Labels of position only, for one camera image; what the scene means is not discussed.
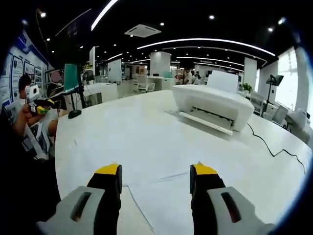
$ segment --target window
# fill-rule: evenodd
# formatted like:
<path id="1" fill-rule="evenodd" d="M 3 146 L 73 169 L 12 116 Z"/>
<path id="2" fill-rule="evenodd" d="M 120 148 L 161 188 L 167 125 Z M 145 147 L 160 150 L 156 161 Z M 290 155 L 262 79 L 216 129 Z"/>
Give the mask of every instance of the window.
<path id="1" fill-rule="evenodd" d="M 278 56 L 278 75 L 284 78 L 277 87 L 275 101 L 294 110 L 298 95 L 297 59 L 294 48 Z"/>
<path id="2" fill-rule="evenodd" d="M 258 92 L 258 90 L 259 90 L 259 82 L 260 82 L 260 70 L 257 70 L 256 71 L 255 87 L 254 87 L 255 92 Z"/>

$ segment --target round white table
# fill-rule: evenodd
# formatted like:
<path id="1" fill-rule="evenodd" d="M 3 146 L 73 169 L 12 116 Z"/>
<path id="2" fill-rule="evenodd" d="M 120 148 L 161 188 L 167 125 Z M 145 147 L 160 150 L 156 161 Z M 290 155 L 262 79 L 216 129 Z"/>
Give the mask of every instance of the round white table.
<path id="1" fill-rule="evenodd" d="M 152 182 L 187 173 L 191 164 L 200 161 L 214 168 L 226 186 L 233 186 L 253 203 L 261 220 L 277 223 L 305 179 L 296 158 L 285 152 L 272 157 L 248 126 L 228 136 L 178 117 L 176 112 L 172 91 L 160 91 L 92 106 L 74 119 L 61 117 L 55 145 L 61 198 L 78 186 L 87 185 L 93 173 L 104 165 L 121 164 L 123 184 L 140 192 Z M 312 151 L 301 140 L 256 115 L 248 123 L 273 153 L 284 148 L 297 154 L 308 169 Z M 189 182 L 170 187 L 172 193 L 181 193 L 179 187 L 186 187 L 188 192 L 188 186 Z M 151 190 L 157 195 L 161 188 L 159 184 Z M 184 198 L 180 205 L 190 208 L 191 197 Z M 170 214 L 170 210 L 168 207 L 166 212 L 155 213 Z M 192 220 L 187 224 L 193 226 Z"/>

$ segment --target black ceiling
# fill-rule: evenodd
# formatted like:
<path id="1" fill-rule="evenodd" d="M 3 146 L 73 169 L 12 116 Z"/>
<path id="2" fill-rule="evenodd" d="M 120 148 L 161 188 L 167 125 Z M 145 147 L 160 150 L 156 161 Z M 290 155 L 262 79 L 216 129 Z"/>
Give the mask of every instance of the black ceiling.
<path id="1" fill-rule="evenodd" d="M 216 5 L 206 0 L 119 0 L 91 32 L 91 24 L 108 2 L 105 0 L 97 3 L 97 1 L 89 0 L 79 3 L 73 0 L 66 2 L 58 0 L 40 5 L 39 8 L 47 13 L 46 18 L 41 19 L 39 16 L 38 20 L 43 37 L 51 39 L 47 42 L 48 48 L 45 47 L 39 34 L 35 12 L 28 19 L 29 25 L 26 31 L 35 45 L 56 67 L 70 61 L 86 62 L 89 60 L 89 51 L 92 46 L 98 46 L 96 48 L 98 62 L 120 53 L 123 55 L 119 58 L 123 58 L 124 62 L 143 60 L 149 58 L 151 52 L 163 50 L 172 54 L 172 61 L 181 61 L 182 59 L 177 59 L 177 57 L 188 56 L 229 60 L 243 64 L 245 57 L 256 56 L 263 59 L 255 58 L 258 61 L 258 67 L 261 67 L 265 63 L 264 60 L 270 63 L 277 57 L 231 43 L 189 41 L 143 49 L 136 48 L 174 39 L 214 38 L 254 45 L 279 55 L 294 45 L 290 24 L 286 22 L 278 25 L 279 19 L 286 16 L 286 12 L 274 14 L 274 11 L 264 11 L 257 5 L 247 8 L 239 2 L 225 2 L 225 4 L 219 2 Z M 84 15 L 56 36 L 65 25 L 84 12 L 86 12 Z M 210 15 L 214 15 L 215 19 L 210 20 Z M 151 26 L 160 30 L 161 33 L 147 38 L 130 37 L 124 34 L 138 24 Z M 273 28 L 272 33 L 268 32 L 269 27 Z M 176 47 L 176 49 L 165 49 L 169 47 Z M 230 65 L 226 62 L 217 62 L 217 64 Z M 243 70 L 242 66 L 232 64 L 232 67 Z"/>

